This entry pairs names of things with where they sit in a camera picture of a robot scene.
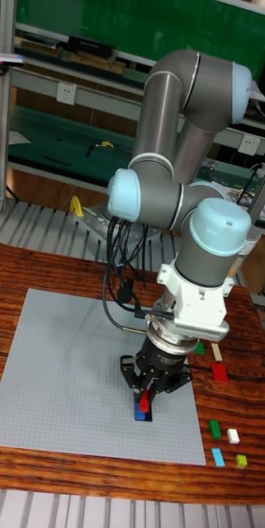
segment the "lego baseplate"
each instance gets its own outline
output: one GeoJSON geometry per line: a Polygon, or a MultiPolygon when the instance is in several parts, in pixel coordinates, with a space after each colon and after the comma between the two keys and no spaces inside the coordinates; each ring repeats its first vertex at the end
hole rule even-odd
{"type": "Polygon", "coordinates": [[[152,422],[135,421],[120,356],[143,339],[114,328],[100,300],[28,290],[0,384],[0,446],[205,465],[192,384],[156,397],[152,422]]]}

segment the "light blue lego brick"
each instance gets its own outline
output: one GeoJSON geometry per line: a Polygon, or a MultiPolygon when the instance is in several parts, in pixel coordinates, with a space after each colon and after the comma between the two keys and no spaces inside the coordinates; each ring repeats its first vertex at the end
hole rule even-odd
{"type": "Polygon", "coordinates": [[[212,447],[211,452],[213,454],[215,465],[217,466],[217,468],[224,466],[225,462],[223,460],[223,456],[220,452],[219,447],[212,447]]]}
{"type": "Polygon", "coordinates": [[[143,422],[145,419],[145,412],[140,412],[139,404],[135,404],[135,420],[143,422]]]}

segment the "wall outlet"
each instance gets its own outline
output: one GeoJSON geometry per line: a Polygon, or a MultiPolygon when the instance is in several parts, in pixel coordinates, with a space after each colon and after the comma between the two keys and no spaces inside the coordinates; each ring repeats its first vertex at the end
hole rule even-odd
{"type": "Polygon", "coordinates": [[[67,82],[59,82],[57,91],[57,101],[65,105],[74,105],[76,86],[67,82]]]}
{"type": "Polygon", "coordinates": [[[243,140],[239,146],[239,152],[253,156],[257,152],[260,145],[260,138],[257,135],[244,135],[243,140]]]}

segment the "green shelf surface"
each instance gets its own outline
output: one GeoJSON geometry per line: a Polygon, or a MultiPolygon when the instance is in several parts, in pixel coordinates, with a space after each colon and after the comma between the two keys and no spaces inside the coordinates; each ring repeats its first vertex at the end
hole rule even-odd
{"type": "Polygon", "coordinates": [[[128,167],[134,143],[124,135],[15,105],[11,106],[10,130],[31,141],[9,145],[11,161],[102,186],[107,186],[116,169],[128,167]],[[96,147],[106,140],[114,148],[96,147]],[[86,157],[90,147],[91,155],[86,157]]]}
{"type": "Polygon", "coordinates": [[[153,60],[197,50],[248,66],[256,80],[265,61],[265,15],[216,0],[18,0],[17,22],[153,60]]]}

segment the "wood grain surface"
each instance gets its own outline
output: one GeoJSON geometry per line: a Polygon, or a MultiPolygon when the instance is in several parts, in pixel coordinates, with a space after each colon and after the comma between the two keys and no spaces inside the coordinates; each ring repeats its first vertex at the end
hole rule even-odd
{"type": "MultiPolygon", "coordinates": [[[[0,244],[0,379],[27,289],[100,299],[104,270],[100,263],[0,244]]],[[[150,272],[147,285],[144,290],[136,283],[135,291],[142,304],[151,306],[163,289],[150,272]]],[[[265,504],[265,334],[244,288],[234,287],[226,305],[231,329],[220,351],[229,383],[212,379],[211,344],[205,343],[205,356],[189,356],[205,467],[0,448],[0,488],[170,502],[265,504]],[[210,419],[219,421],[222,437],[218,441],[211,439],[210,419]],[[238,430],[239,445],[229,444],[228,428],[238,430]],[[211,447],[220,447],[224,468],[215,467],[211,447]],[[237,454],[247,456],[246,469],[236,468],[237,454]]],[[[111,326],[111,332],[119,331],[111,326]]],[[[178,445],[178,438],[173,442],[178,445]]]]}

